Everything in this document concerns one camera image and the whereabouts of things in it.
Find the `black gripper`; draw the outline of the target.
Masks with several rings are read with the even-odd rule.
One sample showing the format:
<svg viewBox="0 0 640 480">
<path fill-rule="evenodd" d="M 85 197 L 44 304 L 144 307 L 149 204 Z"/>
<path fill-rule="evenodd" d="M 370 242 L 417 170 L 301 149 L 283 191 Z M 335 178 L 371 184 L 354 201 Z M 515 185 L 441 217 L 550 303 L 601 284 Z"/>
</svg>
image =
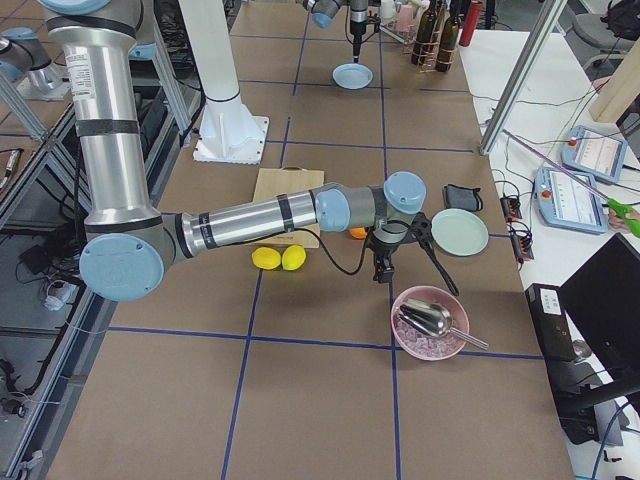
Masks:
<svg viewBox="0 0 640 480">
<path fill-rule="evenodd" d="M 392 256 L 405 242 L 409 229 L 406 222 L 380 223 L 369 229 L 365 247 L 373 254 L 374 281 L 380 284 L 392 281 L 395 272 Z"/>
<path fill-rule="evenodd" d="M 380 19 L 376 13 L 371 13 L 367 7 L 350 8 L 349 31 L 352 35 L 353 63 L 358 64 L 360 58 L 360 45 L 365 41 L 364 35 L 369 25 L 374 26 L 374 31 L 379 27 Z"/>
</svg>

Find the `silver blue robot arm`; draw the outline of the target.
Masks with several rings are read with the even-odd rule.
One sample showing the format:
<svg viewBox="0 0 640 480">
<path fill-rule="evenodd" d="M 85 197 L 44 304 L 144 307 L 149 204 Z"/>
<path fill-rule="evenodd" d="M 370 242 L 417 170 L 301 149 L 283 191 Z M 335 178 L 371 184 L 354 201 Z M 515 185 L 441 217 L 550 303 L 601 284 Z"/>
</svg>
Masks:
<svg viewBox="0 0 640 480">
<path fill-rule="evenodd" d="M 380 186 L 336 183 L 200 215 L 164 214 L 149 198 L 129 56 L 154 26 L 147 1 L 47 1 L 51 38 L 65 54 L 89 182 L 87 245 L 79 261 L 86 285 L 118 302 L 142 298 L 175 263 L 207 249 L 250 243 L 317 225 L 342 232 L 365 227 L 378 262 L 375 278 L 392 274 L 389 255 L 421 211 L 426 187 L 410 172 Z"/>
<path fill-rule="evenodd" d="M 352 58 L 354 63 L 360 60 L 362 45 L 367 41 L 365 34 L 369 25 L 374 26 L 374 32 L 379 30 L 380 19 L 369 13 L 370 7 L 380 7 L 380 1 L 368 0 L 303 0 L 298 1 L 311 14 L 313 22 L 320 28 L 331 25 L 339 10 L 346 6 L 349 10 L 349 34 L 351 35 Z"/>
</svg>

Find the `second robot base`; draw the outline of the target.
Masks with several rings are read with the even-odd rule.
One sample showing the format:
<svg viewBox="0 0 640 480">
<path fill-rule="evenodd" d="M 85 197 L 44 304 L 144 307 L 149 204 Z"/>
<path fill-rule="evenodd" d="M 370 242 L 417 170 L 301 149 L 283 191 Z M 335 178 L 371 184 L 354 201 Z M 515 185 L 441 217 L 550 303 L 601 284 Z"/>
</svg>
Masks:
<svg viewBox="0 0 640 480">
<path fill-rule="evenodd" d="M 70 92 L 67 68 L 52 60 L 27 27 L 1 32 L 1 73 L 27 100 L 62 101 Z"/>
</svg>

